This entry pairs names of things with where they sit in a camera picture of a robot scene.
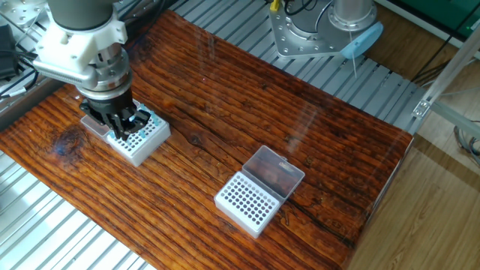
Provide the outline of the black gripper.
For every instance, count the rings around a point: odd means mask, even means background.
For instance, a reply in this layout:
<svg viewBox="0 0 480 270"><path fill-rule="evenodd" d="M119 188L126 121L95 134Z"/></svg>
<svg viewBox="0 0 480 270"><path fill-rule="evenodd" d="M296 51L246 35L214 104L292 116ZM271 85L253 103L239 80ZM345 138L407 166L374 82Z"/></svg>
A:
<svg viewBox="0 0 480 270"><path fill-rule="evenodd" d="M106 125L116 139L123 140L144 128L151 117L149 112L136 109L130 89L113 99L85 98L79 108L99 125Z"/></svg>

